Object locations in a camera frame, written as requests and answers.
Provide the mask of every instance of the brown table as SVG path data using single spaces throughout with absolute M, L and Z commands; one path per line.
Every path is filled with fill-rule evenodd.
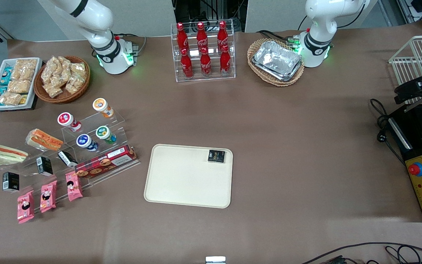
M 127 120 L 142 163 L 27 224 L 17 224 L 17 195 L 1 191 L 0 175 L 0 263 L 193 264 L 223 255 L 230 264 L 298 264 L 357 242 L 422 247 L 408 176 L 375 140 L 377 114 L 368 107 L 373 97 L 389 111 L 397 107 L 387 60 L 414 35 L 422 35 L 422 23 L 339 30 L 326 61 L 288 88 L 263 82 L 248 67 L 246 50 L 259 34 L 236 35 L 236 79 L 180 84 L 167 37 L 149 38 L 138 66 L 118 76 L 101 69 L 86 41 L 10 41 L 10 57 L 82 57 L 92 80 L 71 104 L 0 113 L 0 144 L 21 142 L 34 128 L 58 129 L 62 111 L 84 118 L 102 96 Z M 146 202 L 158 143 L 231 149 L 230 206 Z M 387 261 L 381 246 L 340 254 Z

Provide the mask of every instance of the clear acrylic stand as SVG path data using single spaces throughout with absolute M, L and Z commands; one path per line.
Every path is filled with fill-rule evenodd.
M 221 75 L 221 54 L 218 53 L 218 32 L 219 22 L 222 20 L 204 21 L 204 29 L 208 36 L 208 53 L 211 58 L 211 76 L 204 78 L 201 74 L 200 55 L 198 52 L 198 44 L 196 43 L 196 33 L 198 32 L 198 22 L 183 23 L 183 30 L 188 36 L 188 44 L 190 47 L 189 56 L 191 59 L 191 66 L 193 68 L 193 78 L 188 80 L 183 74 L 180 59 L 180 49 L 177 44 L 177 24 L 171 24 L 171 43 L 172 56 L 174 58 L 175 80 L 177 82 L 196 81 L 196 80 L 214 80 L 223 78 L 236 77 L 236 47 L 234 40 L 234 24 L 232 19 L 225 19 L 227 41 L 229 45 L 229 55 L 231 55 L 231 70 L 228 76 Z
M 62 146 L 60 151 L 65 151 L 71 154 L 78 164 L 128 144 L 128 138 L 126 137 L 124 129 L 124 125 L 126 122 L 124 118 L 116 111 L 114 111 L 114 115 L 109 118 L 105 118 L 102 113 L 97 113 L 79 121 L 81 122 L 82 127 L 76 132 L 72 132 L 70 129 L 65 127 L 53 133 L 49 133 L 53 137 L 63 139 L 64 145 Z M 104 140 L 100 140 L 96 136 L 95 133 L 97 128 L 102 125 L 107 126 L 112 132 L 112 134 L 117 137 L 117 140 L 114 144 L 107 144 L 107 142 L 105 142 Z M 89 152 L 87 149 L 77 146 L 76 140 L 77 137 L 81 134 L 88 134 L 90 137 L 92 137 L 92 140 L 95 140 L 95 142 L 99 144 L 99 148 L 96 152 Z M 23 193 L 32 188 L 34 190 L 34 201 L 37 204 L 35 212 L 38 212 L 40 211 L 40 203 L 38 201 L 40 200 L 42 185 L 50 183 L 56 179 L 56 202 L 66 199 L 67 186 L 65 175 L 68 172 L 74 171 L 74 169 L 67 167 L 64 164 L 64 162 L 58 157 L 58 152 L 52 150 L 42 152 L 29 145 L 25 145 L 18 149 L 28 152 L 29 157 L 20 164 L 16 164 L 12 167 L 6 167 L 7 169 L 5 170 L 8 172 L 14 172 L 19 174 L 20 191 L 16 192 L 16 194 L 22 195 Z M 47 177 L 38 174 L 36 161 L 38 157 L 47 157 L 48 159 L 50 159 L 53 169 L 52 176 Z M 79 179 L 81 182 L 82 190 L 88 189 L 94 186 L 95 184 L 98 184 L 116 174 L 119 174 L 120 172 L 126 169 L 138 165 L 139 163 L 139 160 L 136 159 L 122 164 L 119 167 L 115 167 L 112 170 L 104 172 L 103 174 L 100 174 L 97 177 L 80 177 Z

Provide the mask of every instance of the white robotic arm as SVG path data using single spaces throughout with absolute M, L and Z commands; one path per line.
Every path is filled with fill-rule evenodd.
M 306 67 L 321 65 L 337 30 L 335 17 L 360 12 L 370 0 L 307 0 L 305 11 L 312 19 L 309 32 L 299 35 L 300 55 Z
M 134 65 L 131 42 L 114 37 L 112 10 L 97 0 L 50 0 L 60 16 L 75 18 L 71 22 L 97 53 L 100 65 L 111 74 L 119 74 Z

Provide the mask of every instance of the yogurt cup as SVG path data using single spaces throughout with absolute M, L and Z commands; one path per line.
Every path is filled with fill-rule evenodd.
M 76 143 L 79 147 L 82 147 L 83 149 L 85 148 L 90 152 L 97 151 L 97 149 L 99 148 L 99 144 L 93 141 L 88 134 L 82 134 L 77 137 Z
M 96 135 L 99 139 L 104 140 L 107 144 L 114 144 L 117 141 L 117 137 L 112 134 L 110 129 L 104 125 L 98 127 Z
M 72 132 L 81 129 L 81 122 L 77 121 L 74 116 L 68 112 L 61 113 L 58 116 L 58 123 L 64 127 L 68 127 Z
M 114 110 L 108 105 L 107 100 L 104 98 L 97 98 L 92 103 L 92 107 L 97 112 L 101 112 L 104 117 L 109 118 L 114 115 Z

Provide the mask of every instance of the foil container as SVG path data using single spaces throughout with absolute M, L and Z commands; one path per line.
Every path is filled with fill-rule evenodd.
M 253 55 L 252 62 L 278 80 L 288 82 L 302 65 L 302 57 L 274 41 L 266 41 Z

